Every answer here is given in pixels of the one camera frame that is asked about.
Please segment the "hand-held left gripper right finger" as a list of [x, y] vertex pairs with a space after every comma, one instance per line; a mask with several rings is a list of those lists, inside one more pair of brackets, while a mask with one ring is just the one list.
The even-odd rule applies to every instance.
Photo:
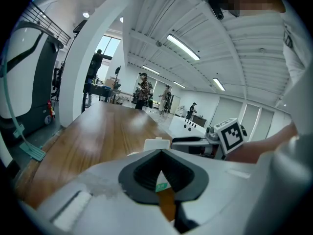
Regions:
[[244, 199], [255, 165], [163, 150], [162, 172], [175, 195], [174, 224], [160, 235], [244, 235], [249, 201]]

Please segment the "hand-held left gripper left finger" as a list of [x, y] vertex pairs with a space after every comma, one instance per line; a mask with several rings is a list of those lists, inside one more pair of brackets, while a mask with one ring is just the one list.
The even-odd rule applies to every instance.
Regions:
[[156, 194], [159, 151], [85, 170], [45, 199], [37, 213], [55, 234], [175, 235]]

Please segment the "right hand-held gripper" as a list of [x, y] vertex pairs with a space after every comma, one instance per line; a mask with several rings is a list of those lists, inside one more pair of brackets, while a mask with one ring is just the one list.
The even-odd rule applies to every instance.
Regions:
[[207, 127], [206, 138], [173, 138], [171, 149], [188, 154], [211, 154], [211, 145], [217, 145], [213, 158], [224, 160], [227, 155], [245, 142], [247, 133], [237, 118], [229, 118], [213, 127]]

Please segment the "person's right forearm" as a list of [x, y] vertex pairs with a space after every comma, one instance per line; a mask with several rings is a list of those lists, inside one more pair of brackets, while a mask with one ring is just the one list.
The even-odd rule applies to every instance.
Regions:
[[275, 151], [276, 148], [288, 142], [294, 136], [297, 136], [298, 132], [294, 122], [285, 126], [279, 132], [273, 136], [261, 141], [245, 142], [240, 147], [230, 152], [225, 160], [238, 163], [257, 163], [259, 157], [266, 152]]

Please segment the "white cabinet with round holes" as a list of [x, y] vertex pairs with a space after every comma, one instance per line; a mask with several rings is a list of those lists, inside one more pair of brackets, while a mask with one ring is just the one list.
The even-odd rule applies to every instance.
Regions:
[[179, 137], [204, 137], [206, 129], [182, 117], [174, 116], [169, 126], [169, 131], [174, 138]]

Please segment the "brown low cabinet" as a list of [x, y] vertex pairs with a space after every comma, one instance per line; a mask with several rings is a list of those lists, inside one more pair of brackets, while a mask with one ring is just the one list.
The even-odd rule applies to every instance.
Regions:
[[204, 119], [204, 118], [201, 118], [197, 115], [193, 115], [193, 122], [197, 125], [199, 125], [200, 127], [205, 127], [206, 123], [207, 123], [207, 120]]

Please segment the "white roller blind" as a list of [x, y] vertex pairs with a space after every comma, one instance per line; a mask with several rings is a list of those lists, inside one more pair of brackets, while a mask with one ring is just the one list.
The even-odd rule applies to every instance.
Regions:
[[245, 136], [246, 141], [249, 140], [252, 130], [254, 128], [258, 113], [259, 107], [251, 104], [247, 104], [245, 108], [245, 112], [243, 115], [243, 119], [241, 121], [241, 125], [245, 128], [247, 136]]
[[210, 126], [219, 124], [229, 118], [238, 118], [242, 105], [242, 102], [220, 97]]
[[273, 111], [269, 111], [265, 108], [261, 110], [259, 121], [256, 125], [251, 141], [260, 141], [264, 140], [267, 137], [272, 123], [273, 115], [274, 115]]

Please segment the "black and grey backpack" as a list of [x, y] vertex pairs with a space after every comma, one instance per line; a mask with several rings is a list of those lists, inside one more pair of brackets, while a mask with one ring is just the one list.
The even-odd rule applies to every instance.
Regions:
[[148, 85], [149, 85], [149, 93], [148, 93], [147, 105], [151, 109], [153, 107], [153, 86], [151, 82], [148, 82]]

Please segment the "black work table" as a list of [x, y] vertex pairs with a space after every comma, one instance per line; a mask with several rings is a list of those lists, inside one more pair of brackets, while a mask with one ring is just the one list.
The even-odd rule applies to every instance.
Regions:
[[82, 101], [82, 112], [86, 109], [86, 98], [88, 94], [98, 95], [104, 98], [105, 103], [109, 103], [110, 98], [113, 94], [113, 89], [107, 86], [98, 86], [94, 84], [85, 84], [83, 90], [83, 101]]

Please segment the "brown cardboard box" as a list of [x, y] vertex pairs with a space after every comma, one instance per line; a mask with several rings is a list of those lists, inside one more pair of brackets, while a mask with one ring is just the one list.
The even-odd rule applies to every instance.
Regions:
[[115, 78], [106, 79], [106, 81], [105, 81], [105, 86], [110, 87], [111, 89], [116, 89], [118, 84], [119, 84], [119, 82]]

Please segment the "black headset stand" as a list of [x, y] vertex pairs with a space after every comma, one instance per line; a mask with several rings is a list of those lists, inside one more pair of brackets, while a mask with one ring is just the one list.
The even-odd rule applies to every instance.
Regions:
[[116, 70], [115, 70], [115, 81], [114, 81], [114, 86], [113, 86], [115, 94], [114, 94], [114, 97], [113, 97], [113, 103], [115, 102], [116, 95], [120, 92], [119, 88], [121, 87], [121, 84], [119, 83], [119, 79], [118, 79], [118, 75], [119, 75], [120, 69], [121, 69], [121, 66], [117, 67]]

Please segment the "white square pillar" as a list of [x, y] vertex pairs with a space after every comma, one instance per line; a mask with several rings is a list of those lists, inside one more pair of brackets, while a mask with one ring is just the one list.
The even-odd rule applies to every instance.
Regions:
[[68, 127], [81, 114], [83, 88], [90, 61], [112, 22], [134, 0], [106, 0], [87, 20], [69, 50], [59, 98], [59, 118]]

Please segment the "black office chair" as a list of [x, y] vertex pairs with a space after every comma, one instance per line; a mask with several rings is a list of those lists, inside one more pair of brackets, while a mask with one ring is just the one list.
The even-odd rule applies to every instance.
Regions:
[[53, 92], [51, 93], [51, 100], [59, 101], [63, 70], [64, 70], [64, 66], [61, 66], [60, 68], [54, 69], [53, 79], [52, 79], [52, 90], [53, 90]]

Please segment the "large glass window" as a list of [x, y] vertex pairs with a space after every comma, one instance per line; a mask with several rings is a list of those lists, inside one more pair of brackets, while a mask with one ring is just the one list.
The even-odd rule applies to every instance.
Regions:
[[111, 60], [113, 58], [113, 55], [120, 43], [120, 39], [106, 36], [104, 35], [100, 42], [98, 43], [95, 52], [97, 52], [99, 49], [101, 50], [101, 54], [103, 54], [105, 57], [104, 59]]

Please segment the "white and grey cleaning machine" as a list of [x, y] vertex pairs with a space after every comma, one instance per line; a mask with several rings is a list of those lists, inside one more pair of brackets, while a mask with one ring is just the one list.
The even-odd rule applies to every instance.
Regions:
[[42, 26], [21, 21], [9, 40], [7, 76], [0, 71], [0, 131], [14, 138], [16, 127], [5, 98], [4, 83], [24, 135], [49, 124], [53, 70], [64, 45]]

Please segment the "black panel on stand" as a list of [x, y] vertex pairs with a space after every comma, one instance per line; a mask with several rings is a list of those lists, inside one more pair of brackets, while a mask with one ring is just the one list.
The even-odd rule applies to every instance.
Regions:
[[82, 20], [73, 30], [73, 33], [79, 34], [79, 32], [82, 30], [84, 25], [86, 24], [87, 20]]

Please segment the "black metal railing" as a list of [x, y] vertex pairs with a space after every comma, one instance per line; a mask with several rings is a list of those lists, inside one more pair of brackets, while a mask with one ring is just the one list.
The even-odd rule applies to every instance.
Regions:
[[49, 16], [46, 15], [35, 3], [31, 2], [22, 12], [20, 20], [38, 24], [49, 30], [55, 38], [61, 41], [65, 46], [69, 43], [71, 37], [66, 34]]

